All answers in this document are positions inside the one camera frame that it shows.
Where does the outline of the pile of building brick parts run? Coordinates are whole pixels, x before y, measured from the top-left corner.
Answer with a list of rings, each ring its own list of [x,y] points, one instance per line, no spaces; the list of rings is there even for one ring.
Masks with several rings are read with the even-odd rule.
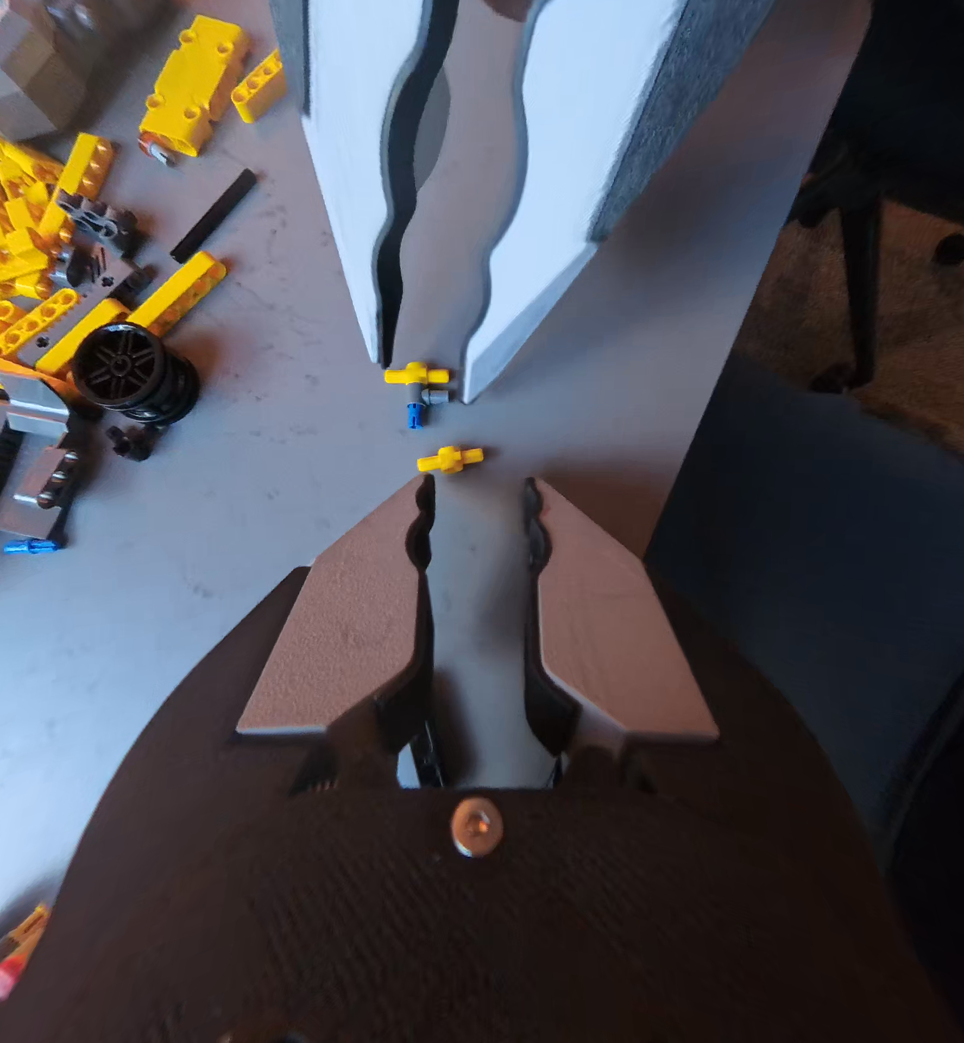
[[[0,137],[0,372],[37,375],[66,401],[81,460],[85,422],[109,413],[127,420],[106,428],[111,450],[144,461],[174,425],[102,409],[70,374],[91,332],[126,321],[163,283],[150,290],[153,272],[138,264],[145,237],[136,214],[101,196],[114,157],[110,139],[91,134],[76,137],[64,163]]]

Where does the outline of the grey toothed rack piece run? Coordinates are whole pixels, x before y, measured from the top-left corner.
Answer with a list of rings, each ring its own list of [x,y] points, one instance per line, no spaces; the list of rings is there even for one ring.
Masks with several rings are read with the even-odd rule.
[[[0,534],[58,542],[81,467],[69,405],[42,379],[0,372]]]

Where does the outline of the black chair base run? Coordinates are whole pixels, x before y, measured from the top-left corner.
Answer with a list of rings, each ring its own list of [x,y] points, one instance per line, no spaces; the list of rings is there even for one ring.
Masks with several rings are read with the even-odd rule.
[[[813,392],[845,394],[871,383],[876,374],[886,202],[957,225],[960,231],[938,242],[932,260],[939,267],[964,262],[964,191],[955,178],[921,174],[871,156],[847,137],[827,130],[786,221],[813,229],[829,214],[839,214],[853,355],[851,361],[836,363],[812,379]]]

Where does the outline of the grey angular block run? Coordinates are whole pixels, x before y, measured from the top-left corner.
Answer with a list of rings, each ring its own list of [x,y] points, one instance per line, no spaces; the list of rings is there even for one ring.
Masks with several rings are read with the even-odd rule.
[[[0,136],[59,134],[101,74],[138,51],[165,1],[0,1]]]

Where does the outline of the short yellow holed beam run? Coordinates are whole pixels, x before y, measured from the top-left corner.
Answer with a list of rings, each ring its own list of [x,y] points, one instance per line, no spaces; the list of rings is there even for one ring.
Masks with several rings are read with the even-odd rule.
[[[287,93],[285,69],[275,48],[230,92],[230,101],[245,124],[260,121]]]

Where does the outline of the black office chair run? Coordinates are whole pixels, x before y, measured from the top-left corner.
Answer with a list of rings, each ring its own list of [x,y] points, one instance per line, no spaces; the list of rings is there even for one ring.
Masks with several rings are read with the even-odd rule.
[[[964,198],[964,1],[877,1],[829,127],[863,157]]]

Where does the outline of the long yellow holed beam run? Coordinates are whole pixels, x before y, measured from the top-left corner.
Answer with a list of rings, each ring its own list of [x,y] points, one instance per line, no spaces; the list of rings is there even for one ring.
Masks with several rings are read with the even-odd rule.
[[[126,321],[162,339],[227,275],[228,268],[214,254],[206,250],[192,254]]]

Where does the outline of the black spoked wheel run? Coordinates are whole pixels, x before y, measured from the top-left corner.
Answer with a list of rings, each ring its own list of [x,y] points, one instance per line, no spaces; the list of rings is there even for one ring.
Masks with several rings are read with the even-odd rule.
[[[87,401],[138,425],[178,423],[200,392],[189,360],[128,321],[91,332],[72,358],[70,374]]]

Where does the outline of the grey desk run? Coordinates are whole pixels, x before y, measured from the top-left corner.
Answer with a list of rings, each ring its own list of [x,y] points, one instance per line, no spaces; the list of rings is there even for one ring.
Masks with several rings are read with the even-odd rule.
[[[465,404],[464,349],[515,193],[521,28],[463,2],[445,140],[400,252],[387,368],[451,374],[416,431],[407,387],[385,383],[358,326],[288,63],[286,95],[254,124],[228,101],[199,156],[138,145],[193,19],[250,37],[239,84],[280,49],[270,2],[188,2],[135,57],[95,129],[123,141],[105,195],[149,218],[160,278],[233,175],[261,180],[207,244],[228,275],[165,338],[199,372],[192,412],[142,463],[110,448],[104,425],[85,430],[64,550],[6,555],[0,536],[0,933],[56,900],[118,765],[190,671],[444,445],[485,451],[435,479],[426,578],[444,756],[466,786],[550,775],[522,708],[522,483],[539,477],[645,554],[870,16],[867,2],[774,4],[578,278]]]

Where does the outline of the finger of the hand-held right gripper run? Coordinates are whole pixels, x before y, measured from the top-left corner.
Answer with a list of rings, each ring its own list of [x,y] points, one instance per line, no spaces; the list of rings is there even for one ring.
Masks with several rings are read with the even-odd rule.
[[[461,399],[495,383],[596,252],[594,222],[683,2],[537,2],[516,68],[514,201],[488,254]]]
[[[384,368],[417,208],[417,136],[458,11],[456,1],[306,3],[306,142],[358,326]]]

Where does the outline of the black axle rod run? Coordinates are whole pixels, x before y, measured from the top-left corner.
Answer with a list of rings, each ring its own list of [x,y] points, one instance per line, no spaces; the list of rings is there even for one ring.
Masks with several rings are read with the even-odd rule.
[[[254,169],[243,169],[228,185],[228,188],[204,211],[190,231],[180,238],[170,252],[171,260],[177,265],[184,265],[193,254],[200,252],[206,241],[228,220],[228,216],[254,190],[256,184],[257,175]]]

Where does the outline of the yellow studded block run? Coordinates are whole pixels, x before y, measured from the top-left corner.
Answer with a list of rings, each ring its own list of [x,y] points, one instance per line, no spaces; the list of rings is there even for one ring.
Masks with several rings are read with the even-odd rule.
[[[178,37],[146,99],[138,145],[161,162],[172,153],[199,156],[228,106],[250,48],[235,24],[198,15]]]

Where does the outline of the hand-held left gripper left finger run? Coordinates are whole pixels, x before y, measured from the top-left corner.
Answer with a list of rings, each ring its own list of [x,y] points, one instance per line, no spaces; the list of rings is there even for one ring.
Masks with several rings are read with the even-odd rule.
[[[426,568],[435,481],[417,475],[308,567],[254,692],[241,736],[321,734],[361,708],[397,753],[432,712]]]

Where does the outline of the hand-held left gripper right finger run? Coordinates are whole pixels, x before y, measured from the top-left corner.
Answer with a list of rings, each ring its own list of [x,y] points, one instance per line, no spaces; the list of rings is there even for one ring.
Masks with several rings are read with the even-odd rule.
[[[644,565],[553,486],[524,487],[527,723],[551,754],[721,732]]]

